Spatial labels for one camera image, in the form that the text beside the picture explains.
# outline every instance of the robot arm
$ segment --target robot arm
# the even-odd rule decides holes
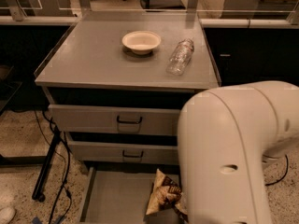
[[[192,224],[271,224],[263,167],[299,145],[299,88],[266,81],[195,95],[178,121]]]

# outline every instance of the clear water bottle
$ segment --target clear water bottle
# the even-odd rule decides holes
[[[192,39],[185,39],[178,43],[172,53],[169,65],[166,68],[168,73],[180,76],[184,73],[185,67],[189,63],[194,53],[194,42]]]

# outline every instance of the bowl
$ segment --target bowl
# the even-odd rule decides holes
[[[135,31],[122,39],[122,44],[137,55],[146,55],[161,43],[159,35],[151,31]]]

